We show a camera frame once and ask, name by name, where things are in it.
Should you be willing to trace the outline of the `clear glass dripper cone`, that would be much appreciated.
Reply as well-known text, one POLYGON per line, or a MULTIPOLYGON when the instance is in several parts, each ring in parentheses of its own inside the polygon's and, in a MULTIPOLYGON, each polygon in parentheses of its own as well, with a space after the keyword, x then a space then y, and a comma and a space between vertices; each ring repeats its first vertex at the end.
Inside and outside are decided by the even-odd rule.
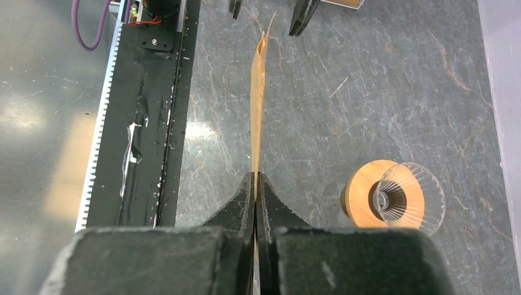
POLYGON ((439 180, 426 167, 412 162, 393 165, 384 172, 374 193, 376 215, 389 227, 409 227, 431 236, 446 212, 439 180))

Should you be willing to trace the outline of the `brown paper coffee filter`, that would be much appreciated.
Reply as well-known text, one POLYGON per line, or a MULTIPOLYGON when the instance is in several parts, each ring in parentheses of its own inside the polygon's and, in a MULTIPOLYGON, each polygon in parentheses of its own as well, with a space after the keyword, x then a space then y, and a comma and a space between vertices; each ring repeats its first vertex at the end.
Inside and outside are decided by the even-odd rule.
POLYGON ((251 168, 254 173, 254 199, 257 200, 259 165, 262 146, 262 123, 264 115, 265 93, 265 64, 268 49, 270 28, 274 21, 274 12, 267 31, 262 32, 262 38, 257 43, 255 55, 251 65, 250 87, 250 126, 251 126, 251 168))

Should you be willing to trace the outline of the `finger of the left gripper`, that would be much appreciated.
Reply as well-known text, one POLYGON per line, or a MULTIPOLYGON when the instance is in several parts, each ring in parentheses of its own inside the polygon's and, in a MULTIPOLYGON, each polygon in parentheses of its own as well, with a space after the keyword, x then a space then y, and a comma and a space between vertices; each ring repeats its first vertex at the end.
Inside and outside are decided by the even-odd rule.
POLYGON ((319 3, 320 0, 297 0, 289 30, 290 36, 296 37, 303 33, 319 3))
POLYGON ((233 19, 238 18, 242 2, 243 0, 229 0, 229 12, 232 14, 233 19))

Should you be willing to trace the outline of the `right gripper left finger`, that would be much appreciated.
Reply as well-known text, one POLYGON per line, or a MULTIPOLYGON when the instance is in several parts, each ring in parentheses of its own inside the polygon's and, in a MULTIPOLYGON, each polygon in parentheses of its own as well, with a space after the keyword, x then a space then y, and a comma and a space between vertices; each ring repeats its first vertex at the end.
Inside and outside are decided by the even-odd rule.
POLYGON ((202 224, 221 230, 213 294, 251 294, 255 204, 254 173, 250 172, 244 175, 231 199, 202 224))

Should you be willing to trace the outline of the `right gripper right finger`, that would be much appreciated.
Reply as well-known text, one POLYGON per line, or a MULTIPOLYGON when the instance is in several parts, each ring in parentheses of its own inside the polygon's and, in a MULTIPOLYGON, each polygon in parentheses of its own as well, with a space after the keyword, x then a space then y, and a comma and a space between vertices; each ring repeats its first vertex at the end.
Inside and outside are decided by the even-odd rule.
POLYGON ((284 204, 263 173, 257 174, 257 253, 261 294, 278 294, 275 230, 308 227, 309 224, 284 204))

